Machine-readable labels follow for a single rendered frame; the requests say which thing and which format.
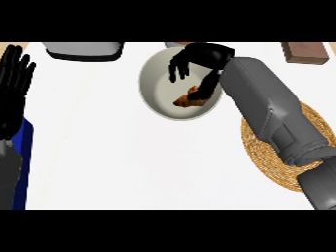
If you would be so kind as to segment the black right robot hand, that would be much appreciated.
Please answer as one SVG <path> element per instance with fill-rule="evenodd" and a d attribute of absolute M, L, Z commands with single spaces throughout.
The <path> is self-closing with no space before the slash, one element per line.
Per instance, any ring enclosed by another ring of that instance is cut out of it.
<path fill-rule="evenodd" d="M 219 77 L 219 71 L 233 56 L 233 49 L 213 43 L 191 43 L 173 56 L 168 63 L 168 80 L 176 82 L 189 76 L 189 64 L 193 63 L 210 69 L 198 89 L 188 94 L 188 100 L 210 98 Z"/>

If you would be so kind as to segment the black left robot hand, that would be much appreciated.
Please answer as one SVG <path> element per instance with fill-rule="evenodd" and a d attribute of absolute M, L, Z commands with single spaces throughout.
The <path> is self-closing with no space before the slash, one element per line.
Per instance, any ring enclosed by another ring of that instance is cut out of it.
<path fill-rule="evenodd" d="M 0 140 L 8 140 L 19 131 L 35 68 L 22 47 L 8 45 L 0 58 Z"/>

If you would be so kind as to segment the pale beige bowl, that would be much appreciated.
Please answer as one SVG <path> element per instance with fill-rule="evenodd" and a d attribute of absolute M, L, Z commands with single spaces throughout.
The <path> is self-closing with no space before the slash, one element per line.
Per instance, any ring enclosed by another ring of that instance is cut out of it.
<path fill-rule="evenodd" d="M 204 116 L 213 109 L 220 99 L 220 87 L 214 86 L 213 94 L 202 106 L 182 107 L 173 102 L 188 93 L 192 86 L 201 84 L 210 69 L 191 63 L 189 76 L 168 80 L 168 63 L 182 47 L 170 47 L 158 51 L 145 61 L 139 71 L 139 94 L 148 108 L 164 118 L 171 120 L 192 120 Z"/>

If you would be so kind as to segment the brown croissant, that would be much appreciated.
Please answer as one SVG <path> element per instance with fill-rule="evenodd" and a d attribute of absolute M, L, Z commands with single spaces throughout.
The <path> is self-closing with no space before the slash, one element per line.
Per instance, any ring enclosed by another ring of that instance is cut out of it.
<path fill-rule="evenodd" d="M 191 106 L 202 106 L 205 104 L 205 100 L 204 99 L 198 99 L 198 100 L 191 100 L 188 99 L 188 95 L 195 92 L 198 90 L 196 86 L 191 86 L 188 89 L 188 93 L 183 94 L 174 101 L 173 101 L 173 105 L 174 106 L 180 106 L 180 107 L 191 107 Z"/>

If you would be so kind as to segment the round woven wicker placemat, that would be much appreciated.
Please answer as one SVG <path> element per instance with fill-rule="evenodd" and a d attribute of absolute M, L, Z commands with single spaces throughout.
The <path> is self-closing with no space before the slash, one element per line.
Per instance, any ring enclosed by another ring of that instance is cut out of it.
<path fill-rule="evenodd" d="M 327 145 L 336 148 L 336 136 L 328 123 L 303 102 L 299 105 L 302 114 L 327 140 Z M 300 192 L 296 177 L 305 171 L 315 169 L 321 161 L 302 167 L 284 165 L 272 146 L 257 139 L 245 119 L 241 119 L 241 141 L 247 156 L 268 179 L 290 191 Z"/>

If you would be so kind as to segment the brown wooden block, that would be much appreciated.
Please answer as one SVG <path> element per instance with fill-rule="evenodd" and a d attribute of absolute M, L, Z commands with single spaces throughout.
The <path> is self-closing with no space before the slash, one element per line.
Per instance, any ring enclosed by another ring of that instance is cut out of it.
<path fill-rule="evenodd" d="M 328 61 L 321 42 L 282 42 L 281 48 L 288 63 L 322 65 Z"/>

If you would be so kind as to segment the grey appliance with dark base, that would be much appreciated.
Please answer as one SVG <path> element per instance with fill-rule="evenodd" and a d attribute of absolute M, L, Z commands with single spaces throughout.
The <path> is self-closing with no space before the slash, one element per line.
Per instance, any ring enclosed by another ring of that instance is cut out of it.
<path fill-rule="evenodd" d="M 53 59 L 79 62 L 115 61 L 124 49 L 121 42 L 45 42 L 42 46 Z"/>

